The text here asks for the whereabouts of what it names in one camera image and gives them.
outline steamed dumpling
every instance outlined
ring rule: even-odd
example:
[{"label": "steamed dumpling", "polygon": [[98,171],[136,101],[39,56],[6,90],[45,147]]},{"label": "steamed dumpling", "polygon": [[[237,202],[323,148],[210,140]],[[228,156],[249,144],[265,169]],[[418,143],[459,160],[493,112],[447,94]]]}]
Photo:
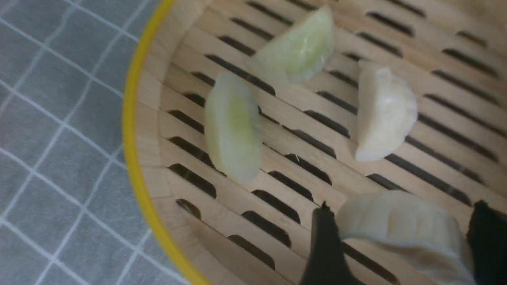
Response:
[{"label": "steamed dumpling", "polygon": [[249,66],[271,84],[301,82],[320,72],[334,49],[333,13],[325,5],[270,41],[250,59]]},{"label": "steamed dumpling", "polygon": [[416,96],[390,68],[359,61],[357,161],[379,160],[393,153],[417,120]]},{"label": "steamed dumpling", "polygon": [[475,284],[472,252],[458,222],[435,204],[386,190],[348,200],[335,221],[342,239],[371,241],[438,284]]},{"label": "steamed dumpling", "polygon": [[262,140],[254,94],[243,79],[219,74],[204,106],[204,134],[213,165],[240,183],[261,169]]}]

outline gray checkered tablecloth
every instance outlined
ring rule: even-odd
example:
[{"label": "gray checkered tablecloth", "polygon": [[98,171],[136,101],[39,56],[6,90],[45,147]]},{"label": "gray checkered tablecloth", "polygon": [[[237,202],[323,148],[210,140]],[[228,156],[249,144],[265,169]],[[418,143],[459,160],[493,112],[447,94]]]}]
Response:
[{"label": "gray checkered tablecloth", "polygon": [[0,284],[187,283],[139,211],[123,86],[158,0],[0,0]]}]

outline bamboo steamer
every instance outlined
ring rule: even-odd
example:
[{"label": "bamboo steamer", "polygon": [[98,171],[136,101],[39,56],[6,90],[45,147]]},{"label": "bamboo steamer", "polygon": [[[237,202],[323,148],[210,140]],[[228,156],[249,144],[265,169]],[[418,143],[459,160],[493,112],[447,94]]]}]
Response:
[{"label": "bamboo steamer", "polygon": [[[125,155],[146,220],[194,284],[298,284],[311,213],[324,201],[336,211],[354,196],[404,189],[446,208],[464,233],[478,200],[507,212],[506,4],[332,2],[337,49],[322,73],[274,90],[245,71],[246,57],[320,1],[165,0],[140,40]],[[406,142],[369,163],[353,159],[358,58],[403,77],[420,111]],[[203,103],[226,69],[261,90],[264,161],[247,185],[206,154]],[[373,245],[345,248],[363,284],[432,284]]]}]

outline yellow rim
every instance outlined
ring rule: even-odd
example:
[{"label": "yellow rim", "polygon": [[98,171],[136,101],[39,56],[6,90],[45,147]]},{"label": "yellow rim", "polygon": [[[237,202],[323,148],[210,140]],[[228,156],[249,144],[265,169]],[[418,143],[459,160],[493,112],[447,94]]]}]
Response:
[{"label": "yellow rim", "polygon": [[153,235],[157,238],[160,245],[180,270],[183,276],[192,284],[208,285],[210,284],[204,276],[192,265],[192,263],[179,250],[178,245],[172,240],[169,233],[162,225],[157,212],[152,204],[151,198],[144,184],[141,167],[137,159],[137,148],[135,142],[135,107],[137,97],[137,85],[139,75],[144,66],[144,59],[150,48],[158,27],[169,12],[174,0],[164,0],[153,13],[152,18],[146,25],[144,34],[139,40],[139,45],[132,58],[130,71],[125,84],[125,100],[123,102],[123,142],[125,148],[125,160],[127,162],[130,182],[137,196],[139,207],[153,230]]}]

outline white dumpling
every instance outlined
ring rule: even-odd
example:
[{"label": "white dumpling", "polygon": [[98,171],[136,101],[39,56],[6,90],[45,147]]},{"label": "white dumpling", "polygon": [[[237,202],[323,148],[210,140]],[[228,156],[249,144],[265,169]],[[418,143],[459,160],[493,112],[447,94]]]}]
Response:
[{"label": "white dumpling", "polygon": [[238,182],[250,182],[262,162],[259,112],[252,89],[238,76],[221,73],[204,111],[211,162]]},{"label": "white dumpling", "polygon": [[375,161],[393,153],[417,120],[416,96],[390,68],[359,61],[357,161]]},{"label": "white dumpling", "polygon": [[342,239],[371,241],[438,284],[475,284],[472,253],[458,222],[435,204],[386,190],[348,200],[335,221]]},{"label": "white dumpling", "polygon": [[270,41],[248,65],[271,84],[301,82],[320,72],[334,49],[333,12],[325,5]]}]

